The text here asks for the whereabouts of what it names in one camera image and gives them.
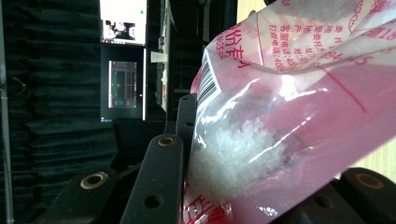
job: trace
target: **monitor screen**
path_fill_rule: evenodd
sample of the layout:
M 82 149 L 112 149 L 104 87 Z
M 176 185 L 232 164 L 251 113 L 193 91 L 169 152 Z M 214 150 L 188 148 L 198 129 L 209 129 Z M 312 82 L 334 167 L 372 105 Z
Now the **monitor screen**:
M 100 0 L 101 42 L 146 45 L 147 0 Z
M 108 62 L 108 108 L 136 108 L 136 63 Z

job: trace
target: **salt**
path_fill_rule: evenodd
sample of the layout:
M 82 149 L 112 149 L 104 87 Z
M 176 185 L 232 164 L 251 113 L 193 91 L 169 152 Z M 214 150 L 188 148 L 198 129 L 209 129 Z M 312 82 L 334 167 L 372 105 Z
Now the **salt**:
M 189 190 L 212 203 L 230 200 L 264 179 L 285 162 L 285 145 L 277 143 L 259 119 L 241 127 L 224 120 L 205 127 L 193 144 Z

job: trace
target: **black cable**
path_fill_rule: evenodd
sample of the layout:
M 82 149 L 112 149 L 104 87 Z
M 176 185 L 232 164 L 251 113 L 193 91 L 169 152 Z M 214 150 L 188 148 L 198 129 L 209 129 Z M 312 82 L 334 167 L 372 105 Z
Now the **black cable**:
M 179 30 L 177 29 L 177 26 L 176 26 L 174 17 L 173 17 L 173 15 L 172 15 L 171 1 L 169 1 L 169 3 L 168 3 L 168 12 L 169 12 L 169 19 L 171 20 L 171 23 L 172 23 L 173 27 L 175 28 L 176 32 L 178 32 L 178 33 L 181 34 L 182 36 L 188 38 L 189 40 L 192 40 L 192 41 L 194 41 L 194 42 L 197 42 L 197 43 L 199 43 L 199 44 L 201 44 L 201 45 L 207 46 L 207 45 L 209 44 L 209 42 L 207 42 L 207 41 L 205 41 L 205 40 L 203 40 L 203 39 L 198 38 L 198 36 L 193 36 L 193 35 L 189 35 L 189 34 L 183 33 L 182 31 L 179 31 Z
M 29 90 L 29 88 L 26 87 L 26 84 L 24 84 L 19 78 L 17 77 L 13 77 L 12 80 L 19 82 L 22 85 L 22 90 L 20 92 L 18 92 L 16 95 L 22 95 L 24 92 L 27 91 L 27 95 L 26 96 L 30 96 L 31 92 Z

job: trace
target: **plastic bag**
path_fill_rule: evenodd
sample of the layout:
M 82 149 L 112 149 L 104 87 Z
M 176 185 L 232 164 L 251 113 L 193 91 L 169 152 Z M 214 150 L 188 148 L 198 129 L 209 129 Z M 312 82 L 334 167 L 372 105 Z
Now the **plastic bag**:
M 396 134 L 396 1 L 278 0 L 219 34 L 191 92 L 185 223 L 269 222 Z

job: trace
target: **machine part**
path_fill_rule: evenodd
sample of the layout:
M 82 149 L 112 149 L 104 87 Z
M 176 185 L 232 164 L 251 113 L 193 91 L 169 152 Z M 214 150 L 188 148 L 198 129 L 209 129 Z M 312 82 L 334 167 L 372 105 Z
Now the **machine part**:
M 396 223 L 396 185 L 363 168 L 351 168 L 337 186 L 343 197 L 367 223 Z
M 85 176 L 81 180 L 81 187 L 84 189 L 97 189 L 107 181 L 108 175 L 104 172 L 98 172 Z
M 176 143 L 176 139 L 172 137 L 164 137 L 158 140 L 158 145 L 161 147 L 170 147 Z
M 4 141 L 4 187 L 6 193 L 6 216 L 7 223 L 14 223 L 14 202 L 12 196 L 12 171 L 11 171 L 11 144 L 9 141 L 8 120 L 8 95 L 7 95 L 7 69 L 3 26 L 3 6 L 0 1 L 0 76 L 1 76 L 1 116 Z
M 332 184 L 327 184 L 289 212 L 277 218 L 279 224 L 326 224 L 365 223 L 353 208 L 337 192 Z
M 197 110 L 197 96 L 195 94 L 185 95 L 178 101 L 176 135 L 184 142 L 184 164 L 183 175 L 189 168 L 191 141 L 194 133 L 195 117 Z
M 181 223 L 182 174 L 182 139 L 153 138 L 120 223 Z
M 92 169 L 76 175 L 37 223 L 99 222 L 106 216 L 104 208 L 118 179 L 117 173 L 109 168 Z

